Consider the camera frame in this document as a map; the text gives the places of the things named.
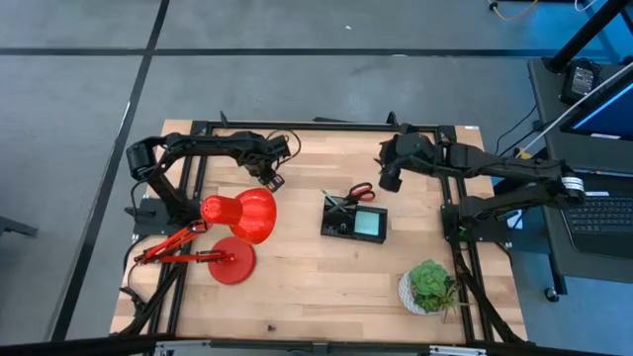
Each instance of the succulent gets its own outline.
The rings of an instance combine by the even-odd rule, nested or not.
[[[415,303],[428,312],[446,311],[454,307],[456,285],[448,272],[437,263],[427,260],[409,273]]]

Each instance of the desk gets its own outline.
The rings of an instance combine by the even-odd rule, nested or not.
[[[602,76],[606,79],[621,68],[619,65],[603,65]],[[569,108],[558,100],[564,76],[549,72],[541,59],[531,59],[528,69],[540,120],[542,123],[553,122]],[[573,168],[633,173],[630,158],[633,142],[563,133],[557,128],[545,135],[545,142],[551,159],[565,159]],[[633,283],[633,260],[580,253],[570,242],[561,213],[543,208],[543,215],[555,272],[563,276]]]
[[[191,125],[190,121],[168,120],[162,134],[187,134]],[[264,135],[270,132],[254,131]],[[218,135],[232,132],[234,130],[213,130]],[[441,227],[439,207],[443,196],[439,180],[403,171],[404,183],[398,194],[383,190],[368,204],[389,210],[387,240],[383,245],[321,236],[323,194],[320,189],[342,195],[363,181],[378,187],[379,166],[373,158],[378,154],[378,143],[394,133],[317,130],[296,133],[302,139],[302,151],[279,170],[286,184],[275,193],[277,222],[272,235],[255,246],[257,265],[253,274],[239,285],[225,286],[211,277],[206,264],[191,263],[177,336],[463,343],[461,316],[449,313],[443,322],[443,315],[413,315],[401,305],[398,297],[402,274],[426,259],[441,263],[454,274],[450,248]],[[461,142],[483,146],[477,128],[456,127],[456,134]],[[182,163],[176,162],[167,172],[174,184],[181,169]],[[193,181],[189,179],[189,192]],[[258,186],[231,158],[209,157],[202,197],[212,194],[232,197]],[[493,193],[491,181],[486,177],[468,180],[466,188],[471,195]],[[452,189],[453,197],[457,197],[455,184]],[[229,235],[226,226],[215,225],[194,241],[192,251],[209,249],[217,240]],[[131,257],[163,238],[148,237],[134,249]],[[525,338],[506,255],[492,243],[479,243],[478,247],[489,299],[514,332]],[[143,298],[153,293],[159,270],[159,265],[135,268],[132,285]],[[171,293],[165,298],[159,331],[166,329],[171,298]],[[475,299],[471,295],[469,300],[473,303]],[[477,308],[471,306],[471,311],[476,335],[481,338]],[[120,294],[111,330],[127,326],[134,312],[130,297]],[[269,325],[274,326],[274,330],[269,330]]]

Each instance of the red lamp base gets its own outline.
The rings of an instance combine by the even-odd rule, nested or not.
[[[209,272],[220,283],[240,283],[255,269],[255,250],[250,243],[231,236],[218,241],[213,249],[233,254],[231,260],[209,262]]]

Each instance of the potted plant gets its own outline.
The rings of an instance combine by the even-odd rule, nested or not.
[[[448,312],[458,305],[458,286],[444,267],[426,260],[400,279],[398,293],[405,308],[415,314]]]

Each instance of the floor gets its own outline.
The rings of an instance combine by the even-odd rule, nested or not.
[[[479,126],[486,149],[494,150],[497,137],[534,105],[525,56],[553,53],[588,18],[570,4],[539,4],[506,22],[484,0],[179,0],[169,4],[157,48],[426,48],[459,56],[155,56],[144,77],[139,68],[149,58],[141,63],[139,55],[16,49],[145,48],[159,6],[160,0],[0,3],[0,216],[40,229],[35,239],[0,239],[2,344],[47,338],[113,142],[127,134],[126,127],[120,131],[124,116],[132,119],[125,141],[133,142],[159,133],[164,119],[217,119],[219,110],[235,121],[321,116],[372,123],[395,111],[401,122]],[[506,14],[524,6],[499,3]],[[618,17],[586,54],[617,60],[631,47]],[[136,108],[133,87],[140,89],[142,79]],[[529,130],[528,121],[501,147]],[[70,338],[107,334],[130,244],[132,220],[123,207],[133,180],[120,156],[110,163],[116,176],[110,196],[102,196],[108,205]],[[514,253],[513,260],[532,341],[633,354],[633,286],[570,278],[570,294],[550,304],[541,292],[551,284],[547,259]],[[225,353],[246,351],[216,351]]]

